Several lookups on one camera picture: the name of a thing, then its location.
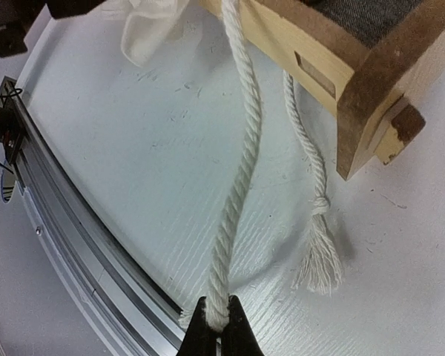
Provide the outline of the wooden pet bed frame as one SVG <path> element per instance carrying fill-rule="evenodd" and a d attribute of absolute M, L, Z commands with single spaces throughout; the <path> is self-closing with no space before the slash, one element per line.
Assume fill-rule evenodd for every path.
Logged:
<path fill-rule="evenodd" d="M 247 40 L 288 71 L 337 120 L 337 172 L 372 157 L 389 164 L 423 130 L 418 107 L 445 69 L 445 1 L 388 5 L 400 18 L 373 44 L 318 1 L 241 1 Z"/>

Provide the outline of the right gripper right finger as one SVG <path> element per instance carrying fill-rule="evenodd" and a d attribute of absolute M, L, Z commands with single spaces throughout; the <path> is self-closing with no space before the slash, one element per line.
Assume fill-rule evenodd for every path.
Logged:
<path fill-rule="evenodd" d="M 220 335 L 222 356 L 263 356 L 239 298 L 229 297 L 229 322 Z"/>

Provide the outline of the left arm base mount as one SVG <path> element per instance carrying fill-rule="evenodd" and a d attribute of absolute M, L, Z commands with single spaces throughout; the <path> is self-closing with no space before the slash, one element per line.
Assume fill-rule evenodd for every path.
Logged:
<path fill-rule="evenodd" d="M 13 102 L 13 98 L 19 97 L 22 92 L 21 88 L 11 88 L 6 93 L 0 93 L 0 143 L 4 149 L 4 163 L 0 161 L 0 167 L 11 174 L 14 174 L 12 167 L 24 139 L 24 126 Z"/>

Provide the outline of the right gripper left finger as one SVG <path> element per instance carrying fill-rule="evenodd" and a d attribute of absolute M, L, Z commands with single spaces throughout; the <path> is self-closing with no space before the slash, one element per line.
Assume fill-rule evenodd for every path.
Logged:
<path fill-rule="evenodd" d="M 205 300 L 206 297 L 198 300 L 177 356 L 214 354 L 214 333 L 205 320 Z"/>

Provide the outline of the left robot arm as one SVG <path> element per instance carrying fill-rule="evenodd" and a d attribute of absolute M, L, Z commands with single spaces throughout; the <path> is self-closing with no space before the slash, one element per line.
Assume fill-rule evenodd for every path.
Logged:
<path fill-rule="evenodd" d="M 27 52 L 24 38 L 43 8 L 53 19 L 82 16 L 104 0 L 0 0 L 0 57 Z"/>

